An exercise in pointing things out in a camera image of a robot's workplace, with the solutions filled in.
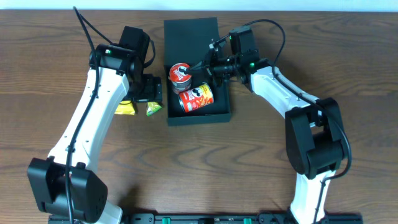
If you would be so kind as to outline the red Pringles can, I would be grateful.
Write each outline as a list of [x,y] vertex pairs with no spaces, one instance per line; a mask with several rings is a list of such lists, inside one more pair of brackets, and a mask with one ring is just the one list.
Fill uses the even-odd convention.
[[206,105],[213,104],[212,90],[207,83],[202,83],[196,88],[178,94],[178,100],[185,113],[200,109]]

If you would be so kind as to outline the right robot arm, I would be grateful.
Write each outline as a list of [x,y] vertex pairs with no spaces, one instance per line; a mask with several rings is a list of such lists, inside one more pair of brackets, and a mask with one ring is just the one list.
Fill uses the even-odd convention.
[[333,179],[347,174],[352,152],[338,103],[319,99],[285,78],[275,61],[260,58],[249,24],[210,44],[204,59],[181,69],[214,84],[237,77],[265,99],[285,120],[287,157],[297,173],[295,195],[286,214],[259,216],[258,223],[352,223],[352,215],[328,214],[326,192]]

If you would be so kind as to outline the yellow snack packet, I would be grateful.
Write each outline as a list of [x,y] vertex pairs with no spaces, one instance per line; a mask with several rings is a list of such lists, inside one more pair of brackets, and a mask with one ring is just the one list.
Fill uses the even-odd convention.
[[136,114],[136,110],[134,108],[134,104],[131,100],[126,100],[120,102],[118,104],[118,107],[116,108],[116,111],[114,112],[115,114],[120,114],[120,115],[132,115],[134,116]]

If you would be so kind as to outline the green snack packet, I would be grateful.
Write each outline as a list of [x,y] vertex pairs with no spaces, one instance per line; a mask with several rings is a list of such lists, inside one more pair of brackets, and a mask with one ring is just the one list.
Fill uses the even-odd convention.
[[148,102],[147,103],[147,110],[146,110],[146,115],[147,116],[152,116],[156,112],[162,109],[162,106],[158,102]]

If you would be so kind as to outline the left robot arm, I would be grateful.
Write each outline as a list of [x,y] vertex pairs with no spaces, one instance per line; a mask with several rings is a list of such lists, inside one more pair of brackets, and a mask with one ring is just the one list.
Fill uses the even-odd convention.
[[145,74],[154,42],[142,29],[126,26],[117,43],[99,44],[90,53],[87,81],[78,106],[46,159],[27,169],[41,212],[75,223],[120,223],[122,209],[108,201],[108,188],[96,175],[102,145],[117,107],[162,101],[159,77]]

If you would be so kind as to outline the silver Pringles can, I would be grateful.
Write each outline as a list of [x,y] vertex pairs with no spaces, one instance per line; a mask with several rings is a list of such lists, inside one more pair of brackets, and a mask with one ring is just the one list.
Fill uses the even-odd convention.
[[172,83],[174,93],[179,94],[191,87],[192,76],[185,73],[185,70],[189,67],[187,63],[176,63],[169,70],[169,80]]

